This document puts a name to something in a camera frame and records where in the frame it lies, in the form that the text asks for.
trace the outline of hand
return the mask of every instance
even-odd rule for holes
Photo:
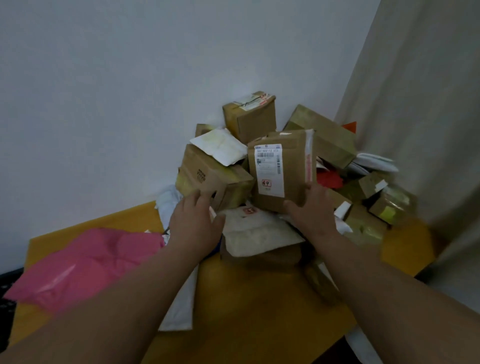
[[[211,222],[209,206],[209,196],[199,190],[184,197],[170,218],[168,245],[191,253],[198,261],[210,253],[222,236],[225,215],[217,215]]]
[[[315,246],[319,241],[339,233],[336,230],[333,206],[326,194],[326,188],[319,184],[307,185],[307,200],[303,207],[292,201],[284,202],[285,209],[295,226]]]

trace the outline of forearm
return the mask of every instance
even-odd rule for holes
[[[315,246],[385,364],[478,358],[478,314],[340,235]]]
[[[13,346],[0,363],[139,363],[199,260],[171,242],[94,298]]]

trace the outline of pile of packages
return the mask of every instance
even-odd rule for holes
[[[338,231],[379,256],[388,227],[415,214],[416,198],[394,184],[392,160],[357,152],[356,125],[298,105],[276,131],[275,99],[259,91],[223,106],[226,127],[198,124],[175,186],[183,195],[208,193],[213,210],[226,215],[222,260],[275,270],[301,262],[312,287],[332,302],[328,270],[292,226],[284,200],[301,206],[307,182],[324,185]]]

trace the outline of white wall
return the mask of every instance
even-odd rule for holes
[[[334,118],[379,0],[2,1],[0,272],[154,199],[195,124],[259,89]]]

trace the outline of table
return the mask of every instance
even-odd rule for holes
[[[105,227],[161,232],[155,202],[42,235],[30,241],[25,268],[63,248],[87,229]],[[416,275],[441,250],[417,219],[388,231],[382,260]],[[36,306],[19,304],[13,322],[15,344],[50,317]],[[299,269],[248,270],[220,260],[201,263],[192,331],[159,333],[143,363],[305,363],[310,364],[355,326],[345,304],[327,306]]]

